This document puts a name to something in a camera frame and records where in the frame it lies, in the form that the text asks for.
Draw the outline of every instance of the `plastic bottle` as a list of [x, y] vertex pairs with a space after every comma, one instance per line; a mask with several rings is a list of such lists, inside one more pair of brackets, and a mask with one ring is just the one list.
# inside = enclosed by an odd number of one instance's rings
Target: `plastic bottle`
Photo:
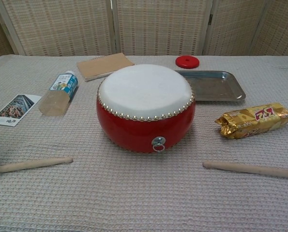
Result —
[[43, 96], [38, 107], [39, 110], [46, 116], [63, 115], [77, 86], [78, 80], [73, 71], [59, 74], [56, 81]]

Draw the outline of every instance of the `metal tray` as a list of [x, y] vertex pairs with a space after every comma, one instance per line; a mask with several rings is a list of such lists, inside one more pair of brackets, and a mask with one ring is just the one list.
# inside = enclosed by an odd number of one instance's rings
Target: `metal tray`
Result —
[[196, 101], [239, 102], [246, 98], [234, 75], [225, 71], [176, 71], [192, 86]]

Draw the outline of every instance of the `metal ring handle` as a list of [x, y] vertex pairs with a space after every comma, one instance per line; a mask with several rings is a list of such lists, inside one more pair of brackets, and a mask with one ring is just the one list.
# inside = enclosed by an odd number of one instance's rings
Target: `metal ring handle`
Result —
[[[162, 149], [161, 149], [161, 150], [157, 150], [157, 149], [155, 149], [156, 146], [161, 146]], [[161, 152], [161, 151], [164, 151], [165, 146], [164, 146], [163, 144], [154, 144], [154, 145], [152, 146], [152, 148], [153, 148], [153, 150], [156, 151], [156, 152]]]
[[152, 148], [154, 151], [156, 152], [161, 152], [161, 151], [164, 151], [165, 149], [165, 146], [163, 145], [165, 143], [166, 139], [162, 136], [158, 136], [158, 137], [155, 137], [153, 140], [152, 140]]

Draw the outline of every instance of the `bottle label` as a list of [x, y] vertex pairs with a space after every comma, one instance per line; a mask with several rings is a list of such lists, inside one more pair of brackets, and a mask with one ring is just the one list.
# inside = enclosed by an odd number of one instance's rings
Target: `bottle label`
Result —
[[77, 78], [72, 74], [60, 74], [50, 90], [63, 90], [69, 96], [73, 97], [74, 91], [78, 85]]

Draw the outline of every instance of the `red lid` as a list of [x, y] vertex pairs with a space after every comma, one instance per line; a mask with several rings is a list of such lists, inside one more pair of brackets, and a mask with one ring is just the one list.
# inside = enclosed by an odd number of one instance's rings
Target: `red lid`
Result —
[[178, 67], [181, 67], [184, 69], [194, 69], [200, 65], [200, 61], [193, 56], [177, 57], [175, 63]]

